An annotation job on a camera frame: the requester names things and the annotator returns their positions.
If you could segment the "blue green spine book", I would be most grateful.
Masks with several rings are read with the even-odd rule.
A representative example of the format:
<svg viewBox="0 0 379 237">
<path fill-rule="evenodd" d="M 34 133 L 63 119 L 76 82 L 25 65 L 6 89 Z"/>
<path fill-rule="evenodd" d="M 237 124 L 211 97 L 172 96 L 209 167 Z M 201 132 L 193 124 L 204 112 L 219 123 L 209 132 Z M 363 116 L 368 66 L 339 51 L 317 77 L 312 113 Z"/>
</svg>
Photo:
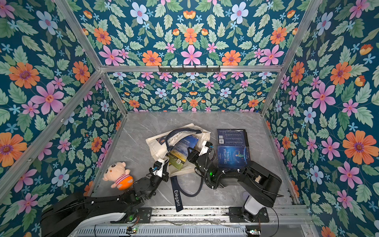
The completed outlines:
<svg viewBox="0 0 379 237">
<path fill-rule="evenodd" d="M 217 156 L 218 168 L 243 168 L 250 161 L 246 146 L 219 146 Z"/>
</svg>

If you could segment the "blue green Animal Farm book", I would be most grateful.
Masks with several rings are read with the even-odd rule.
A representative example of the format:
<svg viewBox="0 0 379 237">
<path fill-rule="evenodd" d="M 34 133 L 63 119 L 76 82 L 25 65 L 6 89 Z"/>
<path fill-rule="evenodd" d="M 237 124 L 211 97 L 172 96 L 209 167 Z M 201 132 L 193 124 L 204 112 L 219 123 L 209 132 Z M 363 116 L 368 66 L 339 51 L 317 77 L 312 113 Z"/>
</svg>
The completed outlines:
<svg viewBox="0 0 379 237">
<path fill-rule="evenodd" d="M 168 154 L 169 164 L 177 170 L 181 170 L 189 153 L 195 148 L 198 143 L 198 138 L 190 135 L 181 139 Z"/>
</svg>

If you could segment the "cream canvas tote bag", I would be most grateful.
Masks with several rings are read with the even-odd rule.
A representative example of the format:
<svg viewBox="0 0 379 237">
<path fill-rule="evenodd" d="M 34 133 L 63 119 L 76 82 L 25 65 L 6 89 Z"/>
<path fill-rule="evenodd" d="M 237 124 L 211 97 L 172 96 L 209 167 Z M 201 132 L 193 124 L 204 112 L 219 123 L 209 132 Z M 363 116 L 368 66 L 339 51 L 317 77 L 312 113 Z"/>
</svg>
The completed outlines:
<svg viewBox="0 0 379 237">
<path fill-rule="evenodd" d="M 168 161 L 169 173 L 175 208 L 177 212 L 184 210 L 182 195 L 196 197 L 203 186 L 204 177 L 200 175 L 199 189 L 193 193 L 187 193 L 179 184 L 178 176 L 200 171 L 197 159 L 207 154 L 212 147 L 210 142 L 211 132 L 193 123 L 146 139 L 152 158 Z"/>
</svg>

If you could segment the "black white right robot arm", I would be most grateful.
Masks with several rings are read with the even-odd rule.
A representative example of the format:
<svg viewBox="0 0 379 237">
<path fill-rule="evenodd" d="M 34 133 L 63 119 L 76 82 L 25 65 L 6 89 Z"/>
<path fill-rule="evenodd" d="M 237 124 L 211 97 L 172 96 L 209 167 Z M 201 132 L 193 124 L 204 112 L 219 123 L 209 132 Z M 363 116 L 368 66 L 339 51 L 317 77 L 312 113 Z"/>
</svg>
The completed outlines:
<svg viewBox="0 0 379 237">
<path fill-rule="evenodd" d="M 194 164 L 195 173 L 202 183 L 212 190 L 227 186 L 241 186 L 248 193 L 240 211 L 230 211 L 228 216 L 233 221 L 267 222 L 267 209 L 272 208 L 278 197 L 282 184 L 281 178 L 254 161 L 248 161 L 242 168 L 218 168 L 209 158 L 212 148 L 198 152 L 188 148 L 187 161 Z"/>
</svg>

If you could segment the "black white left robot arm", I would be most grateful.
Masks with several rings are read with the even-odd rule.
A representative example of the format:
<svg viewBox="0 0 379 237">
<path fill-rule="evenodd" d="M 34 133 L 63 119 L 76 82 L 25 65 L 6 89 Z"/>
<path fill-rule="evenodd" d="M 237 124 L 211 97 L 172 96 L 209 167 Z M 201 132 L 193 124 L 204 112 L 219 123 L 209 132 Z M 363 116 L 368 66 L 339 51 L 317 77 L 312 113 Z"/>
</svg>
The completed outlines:
<svg viewBox="0 0 379 237">
<path fill-rule="evenodd" d="M 130 190 L 109 197 L 84 197 L 71 194 L 42 212 L 43 237 L 68 237 L 79 229 L 105 222 L 134 220 L 139 208 L 152 198 L 161 182 L 167 182 L 168 160 L 159 159 L 148 176 L 136 181 Z"/>
</svg>

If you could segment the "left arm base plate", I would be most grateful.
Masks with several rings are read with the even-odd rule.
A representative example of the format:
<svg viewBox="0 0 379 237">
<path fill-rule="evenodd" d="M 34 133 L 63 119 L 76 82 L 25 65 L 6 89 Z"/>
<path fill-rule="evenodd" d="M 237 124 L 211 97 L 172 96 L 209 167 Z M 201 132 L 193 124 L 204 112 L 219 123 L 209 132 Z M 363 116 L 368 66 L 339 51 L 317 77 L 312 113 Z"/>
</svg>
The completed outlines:
<svg viewBox="0 0 379 237">
<path fill-rule="evenodd" d="M 152 218 L 151 207 L 141 207 L 127 216 L 127 223 L 148 224 Z"/>
</svg>

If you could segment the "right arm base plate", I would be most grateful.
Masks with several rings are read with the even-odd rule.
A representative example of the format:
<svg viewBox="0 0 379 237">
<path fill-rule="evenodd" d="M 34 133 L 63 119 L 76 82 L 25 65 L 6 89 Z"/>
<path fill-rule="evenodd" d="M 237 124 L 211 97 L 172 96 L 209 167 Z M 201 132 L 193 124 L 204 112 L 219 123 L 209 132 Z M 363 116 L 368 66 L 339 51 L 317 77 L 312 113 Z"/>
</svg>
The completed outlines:
<svg viewBox="0 0 379 237">
<path fill-rule="evenodd" d="M 268 223 L 269 217 L 267 209 L 261 208 L 257 214 L 252 214 L 245 210 L 244 207 L 229 207 L 227 215 L 230 218 L 231 223 Z"/>
</svg>

